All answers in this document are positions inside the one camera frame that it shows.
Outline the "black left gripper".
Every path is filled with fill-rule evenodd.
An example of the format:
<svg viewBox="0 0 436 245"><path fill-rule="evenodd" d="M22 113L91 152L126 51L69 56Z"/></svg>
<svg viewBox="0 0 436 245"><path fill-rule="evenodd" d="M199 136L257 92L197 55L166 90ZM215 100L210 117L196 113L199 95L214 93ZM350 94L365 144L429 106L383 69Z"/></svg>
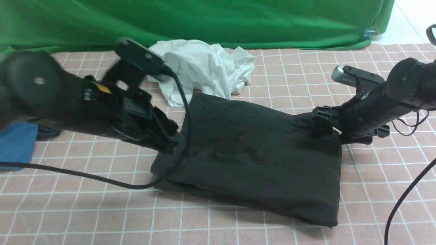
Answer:
<svg viewBox="0 0 436 245"><path fill-rule="evenodd" d="M98 82L93 76L85 76L83 82L82 133L167 154L174 152L178 125L151 104L149 93L140 88L130 93L115 83Z"/></svg>

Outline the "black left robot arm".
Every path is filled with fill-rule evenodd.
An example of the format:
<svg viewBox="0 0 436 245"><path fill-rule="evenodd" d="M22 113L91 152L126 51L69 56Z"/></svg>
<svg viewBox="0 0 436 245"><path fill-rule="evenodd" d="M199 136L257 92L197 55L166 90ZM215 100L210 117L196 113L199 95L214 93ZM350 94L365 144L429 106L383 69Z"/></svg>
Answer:
<svg viewBox="0 0 436 245"><path fill-rule="evenodd" d="M1 61L1 129L26 121L172 154L178 125L139 88L145 76L119 60L97 82L67 72L45 52L8 55Z"/></svg>

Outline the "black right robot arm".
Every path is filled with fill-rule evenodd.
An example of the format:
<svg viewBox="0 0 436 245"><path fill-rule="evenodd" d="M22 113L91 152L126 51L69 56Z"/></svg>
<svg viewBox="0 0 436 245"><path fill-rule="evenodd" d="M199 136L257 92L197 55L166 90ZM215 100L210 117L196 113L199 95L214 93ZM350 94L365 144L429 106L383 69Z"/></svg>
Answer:
<svg viewBox="0 0 436 245"><path fill-rule="evenodd" d="M414 58L398 62L387 79L348 65L338 65L331 79L355 88L353 98L339 107L316 107L312 137L338 129L342 144L369 145L372 138L389 136L388 123L408 113L435 110L435 62Z"/></svg>

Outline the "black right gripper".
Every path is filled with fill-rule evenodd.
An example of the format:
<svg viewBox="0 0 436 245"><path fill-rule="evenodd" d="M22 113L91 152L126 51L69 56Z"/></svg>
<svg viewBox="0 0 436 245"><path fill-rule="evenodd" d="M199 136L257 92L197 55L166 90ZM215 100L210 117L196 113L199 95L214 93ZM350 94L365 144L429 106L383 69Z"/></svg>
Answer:
<svg viewBox="0 0 436 245"><path fill-rule="evenodd" d="M339 107L316 107L312 111L315 122L312 137L333 133L338 129L344 144L372 144L373 137L385 138L390 134L388 122L402 116L402 105L388 98L385 86L355 95Z"/></svg>

